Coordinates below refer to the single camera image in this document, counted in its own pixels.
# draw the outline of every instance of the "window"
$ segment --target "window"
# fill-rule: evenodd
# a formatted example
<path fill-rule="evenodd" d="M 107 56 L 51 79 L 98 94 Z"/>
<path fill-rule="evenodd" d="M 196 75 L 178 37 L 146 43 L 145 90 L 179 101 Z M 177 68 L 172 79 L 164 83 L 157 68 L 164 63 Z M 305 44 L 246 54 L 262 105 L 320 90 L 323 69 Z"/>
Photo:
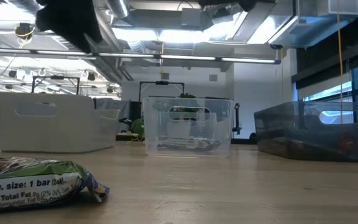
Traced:
<path fill-rule="evenodd" d="M 342 85 L 342 94 L 348 91 L 352 91 L 352 82 L 346 82 Z M 327 96 L 334 96 L 341 93 L 341 86 L 334 86 L 328 90 L 321 91 L 319 93 L 316 93 L 314 95 L 308 96 L 303 99 L 303 101 L 312 101 L 312 100 L 318 100 L 320 98 L 325 98 Z"/>

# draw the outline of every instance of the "table surface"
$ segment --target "table surface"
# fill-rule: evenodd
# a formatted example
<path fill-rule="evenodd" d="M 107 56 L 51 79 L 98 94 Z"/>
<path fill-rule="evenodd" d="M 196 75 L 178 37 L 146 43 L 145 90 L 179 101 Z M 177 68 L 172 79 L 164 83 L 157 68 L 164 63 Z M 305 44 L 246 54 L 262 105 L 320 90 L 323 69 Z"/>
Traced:
<path fill-rule="evenodd" d="M 233 145 L 230 158 L 152 157 L 119 142 L 69 159 L 111 188 L 105 203 L 0 213 L 0 223 L 358 223 L 358 164 L 284 159 Z"/>

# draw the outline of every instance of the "snack bar wrapper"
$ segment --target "snack bar wrapper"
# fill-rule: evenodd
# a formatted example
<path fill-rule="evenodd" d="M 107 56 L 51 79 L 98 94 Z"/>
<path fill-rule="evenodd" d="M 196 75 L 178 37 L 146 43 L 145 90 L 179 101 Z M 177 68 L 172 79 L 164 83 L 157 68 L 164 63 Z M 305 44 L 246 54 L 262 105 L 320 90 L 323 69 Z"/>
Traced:
<path fill-rule="evenodd" d="M 0 210 L 53 205 L 88 188 L 102 202 L 109 188 L 72 161 L 0 158 Z"/>

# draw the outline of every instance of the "transparent storage container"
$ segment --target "transparent storage container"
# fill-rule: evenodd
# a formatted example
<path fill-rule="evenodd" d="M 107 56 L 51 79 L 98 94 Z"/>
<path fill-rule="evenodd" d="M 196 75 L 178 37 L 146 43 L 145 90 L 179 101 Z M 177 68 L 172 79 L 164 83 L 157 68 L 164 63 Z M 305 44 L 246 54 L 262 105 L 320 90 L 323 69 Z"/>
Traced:
<path fill-rule="evenodd" d="M 290 159 L 358 162 L 358 103 L 289 102 L 254 116 L 260 151 Z"/>
<path fill-rule="evenodd" d="M 229 155 L 232 100 L 144 98 L 142 106 L 147 154 Z"/>

